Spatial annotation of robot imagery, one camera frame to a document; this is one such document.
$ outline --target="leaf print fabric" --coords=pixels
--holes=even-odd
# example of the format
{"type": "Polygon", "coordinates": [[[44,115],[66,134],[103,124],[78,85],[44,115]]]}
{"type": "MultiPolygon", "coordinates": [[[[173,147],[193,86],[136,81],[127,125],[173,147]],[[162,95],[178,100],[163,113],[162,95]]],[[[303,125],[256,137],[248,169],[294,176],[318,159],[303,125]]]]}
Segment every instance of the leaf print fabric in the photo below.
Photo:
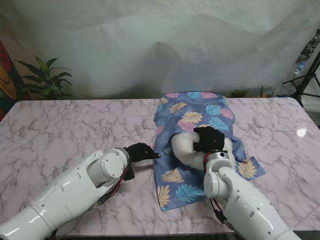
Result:
{"type": "Polygon", "coordinates": [[[250,159],[247,162],[240,162],[238,169],[243,178],[250,180],[257,173],[256,167],[253,165],[253,162],[250,159]]]}
{"type": "Polygon", "coordinates": [[[226,125],[220,118],[213,116],[209,121],[212,127],[218,130],[226,130],[229,131],[228,125],[226,125]]]}
{"type": "Polygon", "coordinates": [[[181,174],[177,168],[175,168],[172,171],[166,171],[162,176],[161,176],[162,181],[166,183],[183,183],[184,180],[181,177],[181,174]]]}
{"type": "Polygon", "coordinates": [[[218,98],[219,97],[217,94],[212,93],[212,92],[202,92],[201,95],[205,99],[211,99],[211,98],[218,98]]]}
{"type": "Polygon", "coordinates": [[[183,121],[197,124],[202,119],[202,113],[196,111],[188,111],[183,115],[183,121]]]}
{"type": "Polygon", "coordinates": [[[160,98],[160,103],[159,104],[166,104],[168,103],[168,100],[164,97],[160,98]]]}
{"type": "Polygon", "coordinates": [[[160,204],[160,207],[164,207],[165,205],[168,204],[168,202],[170,202],[169,200],[169,185],[167,186],[158,186],[158,189],[156,191],[157,195],[158,195],[158,199],[159,199],[159,204],[160,204]]]}
{"type": "Polygon", "coordinates": [[[192,133],[194,131],[194,128],[196,128],[197,126],[195,124],[193,124],[192,122],[187,122],[187,121],[183,121],[180,120],[178,121],[178,126],[187,133],[192,133]]]}
{"type": "Polygon", "coordinates": [[[165,127],[164,126],[158,126],[156,128],[156,134],[161,134],[164,131],[165,127]]]}
{"type": "Polygon", "coordinates": [[[219,105],[207,105],[205,110],[207,114],[216,116],[220,114],[221,107],[219,105]]]}
{"type": "Polygon", "coordinates": [[[191,99],[197,99],[200,97],[201,92],[200,91],[190,91],[187,94],[191,99]]]}
{"type": "Polygon", "coordinates": [[[176,111],[178,111],[179,109],[185,107],[187,104],[183,101],[179,102],[179,103],[176,103],[175,105],[173,105],[171,108],[170,108],[170,111],[172,114],[174,114],[176,111]]]}
{"type": "Polygon", "coordinates": [[[234,118],[234,114],[228,108],[221,108],[221,114],[228,119],[234,118]]]}
{"type": "Polygon", "coordinates": [[[161,158],[154,160],[154,175],[162,211],[207,199],[204,171],[183,165],[174,156],[171,146],[174,134],[212,126],[231,139],[232,154],[237,159],[235,170],[240,176],[249,181],[266,173],[254,157],[246,155],[244,144],[233,135],[235,116],[222,95],[198,91],[168,93],[159,100],[154,122],[157,127],[154,148],[161,153],[161,158]]]}
{"type": "Polygon", "coordinates": [[[201,193],[201,188],[187,184],[181,184],[181,186],[178,187],[178,190],[175,191],[175,193],[175,198],[180,199],[184,203],[191,203],[191,201],[194,201],[198,198],[201,193]]]}
{"type": "Polygon", "coordinates": [[[166,94],[166,96],[167,96],[168,98],[175,99],[175,98],[177,98],[177,97],[179,96],[179,93],[178,93],[178,92],[168,93],[168,94],[166,94]]]}

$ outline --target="white wall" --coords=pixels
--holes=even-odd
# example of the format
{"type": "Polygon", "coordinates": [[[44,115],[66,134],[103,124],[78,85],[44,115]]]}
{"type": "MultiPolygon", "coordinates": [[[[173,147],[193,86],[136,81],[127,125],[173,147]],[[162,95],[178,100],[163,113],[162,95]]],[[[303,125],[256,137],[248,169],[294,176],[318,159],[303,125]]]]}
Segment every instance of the white wall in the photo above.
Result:
{"type": "MultiPolygon", "coordinates": [[[[320,25],[319,0],[0,0],[0,39],[72,69],[75,99],[274,91],[320,25]]],[[[15,64],[21,75],[24,67],[15,64]]]]}

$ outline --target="white marble surface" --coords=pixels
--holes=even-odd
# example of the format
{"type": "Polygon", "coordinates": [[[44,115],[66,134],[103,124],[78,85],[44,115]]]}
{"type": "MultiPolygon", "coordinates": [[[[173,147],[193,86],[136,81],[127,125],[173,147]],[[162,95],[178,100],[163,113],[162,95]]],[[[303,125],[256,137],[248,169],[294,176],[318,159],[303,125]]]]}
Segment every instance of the white marble surface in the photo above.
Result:
{"type": "MultiPolygon", "coordinates": [[[[266,171],[254,184],[290,227],[320,230],[320,221],[308,223],[320,214],[320,130],[290,98],[228,102],[236,117],[235,135],[266,171]]],[[[137,142],[153,146],[157,105],[155,99],[17,103],[0,123],[0,223],[18,213],[54,176],[72,167],[76,158],[137,142]]],[[[139,163],[134,172],[136,178],[124,182],[99,210],[61,227],[58,235],[229,231],[213,217],[208,201],[161,212],[152,161],[139,163]]]]}

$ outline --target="pink leaf pattern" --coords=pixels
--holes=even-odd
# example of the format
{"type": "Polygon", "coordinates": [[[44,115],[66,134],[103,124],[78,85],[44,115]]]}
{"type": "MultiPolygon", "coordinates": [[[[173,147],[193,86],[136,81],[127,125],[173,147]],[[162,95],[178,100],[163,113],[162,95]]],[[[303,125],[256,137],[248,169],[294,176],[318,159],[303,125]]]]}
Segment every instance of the pink leaf pattern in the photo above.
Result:
{"type": "Polygon", "coordinates": [[[217,98],[218,95],[214,94],[212,92],[202,92],[201,93],[202,97],[204,97],[205,99],[212,99],[212,98],[217,98]]]}
{"type": "Polygon", "coordinates": [[[175,99],[175,98],[179,97],[179,93],[178,93],[178,92],[168,93],[168,94],[166,94],[166,96],[167,96],[168,98],[175,99]]]}
{"type": "Polygon", "coordinates": [[[232,111],[230,111],[228,108],[221,108],[221,114],[228,118],[228,119],[233,119],[234,118],[234,115],[232,113],[232,111]]]}
{"type": "Polygon", "coordinates": [[[197,127],[192,122],[187,122],[187,121],[182,121],[182,120],[178,121],[178,126],[180,128],[182,128],[182,130],[187,132],[187,133],[192,133],[194,131],[194,128],[197,127]]]}
{"type": "Polygon", "coordinates": [[[156,134],[161,134],[164,131],[165,127],[164,126],[158,126],[156,129],[156,134]]]}

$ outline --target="yellow leaf pattern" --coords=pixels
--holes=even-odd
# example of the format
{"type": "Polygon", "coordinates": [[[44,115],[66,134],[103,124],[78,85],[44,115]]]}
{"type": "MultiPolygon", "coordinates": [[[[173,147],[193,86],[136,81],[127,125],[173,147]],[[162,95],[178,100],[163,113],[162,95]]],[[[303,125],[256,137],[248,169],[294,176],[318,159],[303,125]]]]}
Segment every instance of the yellow leaf pattern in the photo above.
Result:
{"type": "Polygon", "coordinates": [[[182,118],[182,121],[197,124],[202,119],[202,112],[198,113],[196,111],[188,111],[183,115],[182,118]]]}
{"type": "Polygon", "coordinates": [[[167,205],[168,202],[170,201],[168,199],[168,198],[170,198],[170,195],[168,195],[169,192],[170,192],[169,185],[167,185],[166,187],[158,186],[156,193],[158,195],[158,199],[159,199],[159,203],[160,203],[161,208],[163,208],[165,205],[167,205]]]}
{"type": "Polygon", "coordinates": [[[170,112],[173,114],[175,113],[176,111],[178,111],[179,109],[185,107],[187,104],[183,101],[181,102],[178,102],[176,103],[175,105],[173,105],[171,108],[170,108],[170,112]]]}
{"type": "Polygon", "coordinates": [[[238,168],[239,173],[247,179],[254,177],[257,172],[256,167],[253,165],[250,159],[245,162],[240,162],[238,168]]]}
{"type": "Polygon", "coordinates": [[[198,128],[212,127],[210,124],[201,124],[198,128]]]}
{"type": "Polygon", "coordinates": [[[160,98],[159,105],[160,105],[160,104],[166,104],[167,102],[168,102],[168,99],[162,97],[162,98],[160,98]]]}
{"type": "Polygon", "coordinates": [[[162,181],[167,182],[167,183],[184,183],[185,181],[181,177],[180,172],[178,169],[174,169],[172,171],[166,171],[162,176],[161,176],[162,181]]]}

